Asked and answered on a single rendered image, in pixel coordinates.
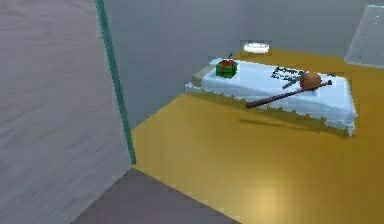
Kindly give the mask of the dark brown baseball bat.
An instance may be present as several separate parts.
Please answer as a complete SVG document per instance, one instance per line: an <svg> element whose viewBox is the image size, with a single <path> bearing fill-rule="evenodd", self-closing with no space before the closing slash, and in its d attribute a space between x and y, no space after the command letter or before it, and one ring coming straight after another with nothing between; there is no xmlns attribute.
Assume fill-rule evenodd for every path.
<svg viewBox="0 0 384 224"><path fill-rule="evenodd" d="M299 94L299 93L302 93L302 92L314 91L314 90L316 90L318 88L321 88L321 87L324 87L324 86L328 86L328 85L332 85L332 81L331 80L328 80L327 82L323 82L323 83L318 84L318 85L310 86L308 88L296 90L296 91L293 91L293 92L279 94L279 95L271 96L271 97L268 97L268 98L260 99L260 100L257 100L257 101L247 102L245 104L245 106L246 106L247 109L255 108L255 107L266 105L266 104L269 104L271 102L275 102L275 101L281 100L283 98L290 97L290 96L293 96L293 95L296 95L296 94Z"/></svg>

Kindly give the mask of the teal door frame strip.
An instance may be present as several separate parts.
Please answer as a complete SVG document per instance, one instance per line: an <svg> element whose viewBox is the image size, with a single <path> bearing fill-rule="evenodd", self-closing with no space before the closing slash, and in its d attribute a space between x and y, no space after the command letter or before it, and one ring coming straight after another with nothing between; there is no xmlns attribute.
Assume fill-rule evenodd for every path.
<svg viewBox="0 0 384 224"><path fill-rule="evenodd" d="M137 163L137 158L134 151L134 144L132 141L131 129L128 121L127 107L125 105L122 86L121 86L119 72L118 72L118 66L115 59L112 36L109 29L108 17L105 9L105 2L104 0L95 0L95 5L96 5L99 25L102 33L102 38L104 42L105 52L107 55L108 66L111 73L111 79L113 82L115 96L118 104L120 119L121 119L124 137L127 145L127 150L129 153L131 164L135 165Z"/></svg>

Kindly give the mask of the pale grey window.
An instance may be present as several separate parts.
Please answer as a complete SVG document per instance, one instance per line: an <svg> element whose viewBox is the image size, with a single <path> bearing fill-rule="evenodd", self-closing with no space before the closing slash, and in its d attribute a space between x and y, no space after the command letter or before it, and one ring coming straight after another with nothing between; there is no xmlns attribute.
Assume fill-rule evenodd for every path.
<svg viewBox="0 0 384 224"><path fill-rule="evenodd" d="M384 69L384 5L365 7L344 61Z"/></svg>

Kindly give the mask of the white round dish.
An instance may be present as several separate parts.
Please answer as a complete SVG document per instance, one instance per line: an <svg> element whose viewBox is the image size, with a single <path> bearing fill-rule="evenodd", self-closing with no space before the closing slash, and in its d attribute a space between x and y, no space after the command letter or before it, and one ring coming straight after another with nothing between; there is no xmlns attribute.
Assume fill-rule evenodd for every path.
<svg viewBox="0 0 384 224"><path fill-rule="evenodd" d="M247 42L244 44L243 49L248 53L264 54L269 51L270 46L266 43Z"/></svg>

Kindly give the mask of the orange basketball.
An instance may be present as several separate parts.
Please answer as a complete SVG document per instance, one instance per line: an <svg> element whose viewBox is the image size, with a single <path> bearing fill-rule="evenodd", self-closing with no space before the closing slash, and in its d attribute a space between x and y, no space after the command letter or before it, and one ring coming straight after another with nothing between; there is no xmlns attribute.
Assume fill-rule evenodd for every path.
<svg viewBox="0 0 384 224"><path fill-rule="evenodd" d="M321 82L322 80L318 73L307 72L300 80L300 87L302 89L312 87L312 91L315 91Z"/></svg>

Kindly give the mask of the green gift box red ribbon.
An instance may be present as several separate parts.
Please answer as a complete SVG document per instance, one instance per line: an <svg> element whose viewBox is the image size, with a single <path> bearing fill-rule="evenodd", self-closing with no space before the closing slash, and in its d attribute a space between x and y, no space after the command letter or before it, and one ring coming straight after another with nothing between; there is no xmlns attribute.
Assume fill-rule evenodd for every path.
<svg viewBox="0 0 384 224"><path fill-rule="evenodd" d="M216 65L216 75L231 79L237 72L238 63L232 59L224 59Z"/></svg>

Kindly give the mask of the black tennis racket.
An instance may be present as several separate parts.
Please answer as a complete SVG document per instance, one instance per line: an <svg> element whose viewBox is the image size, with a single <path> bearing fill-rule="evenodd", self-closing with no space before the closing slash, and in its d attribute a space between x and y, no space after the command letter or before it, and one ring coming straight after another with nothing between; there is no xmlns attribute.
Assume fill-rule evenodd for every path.
<svg viewBox="0 0 384 224"><path fill-rule="evenodd" d="M282 86L282 89L287 89L288 87L302 80L305 75L306 72L303 70L289 69L286 67L276 67L275 70L272 72L271 77L279 80L285 80L286 84Z"/></svg>

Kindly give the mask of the pale blue bed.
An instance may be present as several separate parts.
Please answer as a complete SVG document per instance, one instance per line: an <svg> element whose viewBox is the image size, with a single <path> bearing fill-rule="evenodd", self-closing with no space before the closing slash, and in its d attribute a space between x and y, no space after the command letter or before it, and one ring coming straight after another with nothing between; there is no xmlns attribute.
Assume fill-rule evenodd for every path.
<svg viewBox="0 0 384 224"><path fill-rule="evenodd" d="M216 75L216 65L220 61L221 58L216 58L196 73L193 80L185 85L185 90L210 92L245 101L257 101L300 90L300 82L282 89L286 81L271 77L275 68L282 66L239 60L236 74L228 79ZM332 85L271 102L267 106L286 112L294 111L298 115L308 115L314 119L324 119L327 126L346 130L349 135L353 135L357 112L349 82L344 77L332 74L321 73L319 76L322 83L331 80Z"/></svg>

